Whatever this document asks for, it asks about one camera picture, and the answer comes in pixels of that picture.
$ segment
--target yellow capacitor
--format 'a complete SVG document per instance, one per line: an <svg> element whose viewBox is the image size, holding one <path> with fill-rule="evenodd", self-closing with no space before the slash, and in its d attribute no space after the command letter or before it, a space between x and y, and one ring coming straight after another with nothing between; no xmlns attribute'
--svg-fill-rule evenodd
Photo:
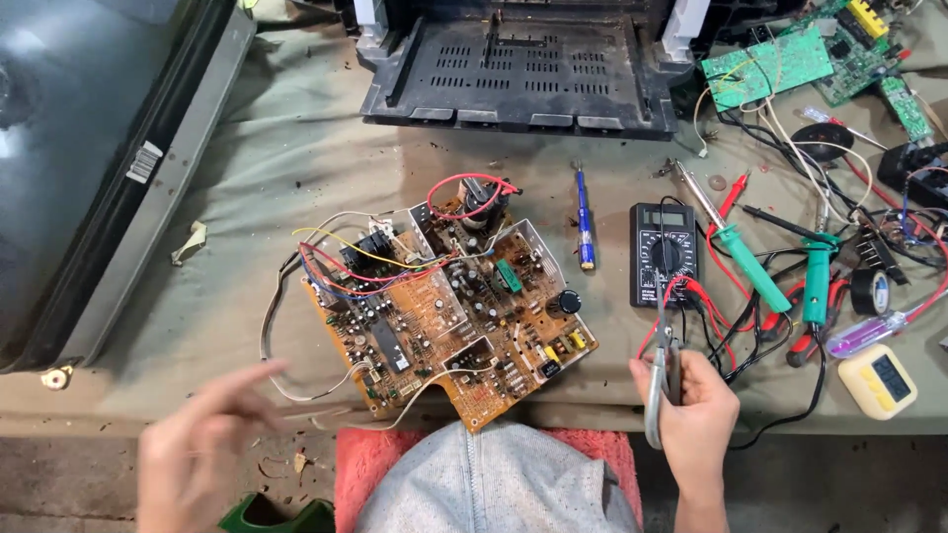
<svg viewBox="0 0 948 533"><path fill-rule="evenodd" d="M543 348L543 353L546 354L546 357L559 362L559 357L556 355L556 350L553 349L553 346L547 346Z"/></svg>
<svg viewBox="0 0 948 533"><path fill-rule="evenodd" d="M582 337L579 337L579 334L576 332L573 332L570 334L570 340L573 341L573 344L575 344L576 349L578 350L582 350L583 348L586 347L586 342L583 340Z"/></svg>
<svg viewBox="0 0 948 533"><path fill-rule="evenodd" d="M879 18L879 15L869 6L866 0L852 0L846 7L849 12L856 16L859 25L873 39L878 39L888 33L888 26Z"/></svg>

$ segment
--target blue screwdriver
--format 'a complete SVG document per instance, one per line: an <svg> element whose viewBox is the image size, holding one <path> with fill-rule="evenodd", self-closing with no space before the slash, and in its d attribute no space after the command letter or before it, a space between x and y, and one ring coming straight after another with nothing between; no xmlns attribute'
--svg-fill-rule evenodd
<svg viewBox="0 0 948 533"><path fill-rule="evenodd" d="M593 250L593 229L590 226L590 209L586 203L586 176L583 175L583 162L573 162L576 169L576 187L579 190L579 267L583 270L595 270L595 251Z"/></svg>

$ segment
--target person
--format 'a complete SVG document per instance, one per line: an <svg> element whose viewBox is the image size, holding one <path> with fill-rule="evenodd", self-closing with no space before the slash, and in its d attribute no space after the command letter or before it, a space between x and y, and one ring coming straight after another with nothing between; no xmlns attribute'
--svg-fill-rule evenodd
<svg viewBox="0 0 948 533"><path fill-rule="evenodd" d="M249 440L283 421L254 386L284 370L271 361L208 383L138 443L137 527L197 532L220 520ZM629 362L647 397L645 360ZM738 398L707 359L682 351L683 405L663 398L659 430L679 487L675 531L728 531L723 459ZM476 435L460 423L410 449L378 484L357 531L639 531L608 466L537 430L495 421Z"/></svg>

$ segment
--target hand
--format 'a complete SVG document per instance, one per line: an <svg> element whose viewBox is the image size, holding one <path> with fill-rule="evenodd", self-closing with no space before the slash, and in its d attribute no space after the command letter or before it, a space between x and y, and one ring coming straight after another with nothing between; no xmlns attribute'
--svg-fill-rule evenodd
<svg viewBox="0 0 948 533"><path fill-rule="evenodd" d="M740 401L703 354L682 350L681 359L683 405L673 406L662 395L658 418L662 447L683 497L722 497L724 454ZM639 395L647 401L648 364L632 359L629 369Z"/></svg>
<svg viewBox="0 0 948 533"><path fill-rule="evenodd" d="M278 430L273 403L253 386L281 361L218 377L138 438L138 531L211 531L229 503L237 461L263 427Z"/></svg>

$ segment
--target green stool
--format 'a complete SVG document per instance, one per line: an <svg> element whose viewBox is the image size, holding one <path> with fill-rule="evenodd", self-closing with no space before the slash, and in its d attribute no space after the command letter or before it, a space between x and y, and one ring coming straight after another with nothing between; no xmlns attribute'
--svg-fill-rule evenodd
<svg viewBox="0 0 948 533"><path fill-rule="evenodd" d="M281 515L266 496L247 497L217 524L227 533L335 533L333 503L313 500L291 520Z"/></svg>

